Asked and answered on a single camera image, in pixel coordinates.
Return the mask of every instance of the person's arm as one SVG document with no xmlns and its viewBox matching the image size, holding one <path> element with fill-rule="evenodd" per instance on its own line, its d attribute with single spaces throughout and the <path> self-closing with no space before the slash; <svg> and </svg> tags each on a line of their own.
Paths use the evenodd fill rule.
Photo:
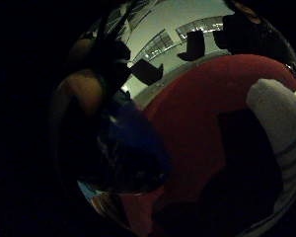
<svg viewBox="0 0 296 237">
<path fill-rule="evenodd" d="M 104 100 L 104 90 L 91 69 L 70 74 L 57 89 L 57 93 L 67 97 L 76 97 L 87 116 L 91 116 Z"/>
</svg>

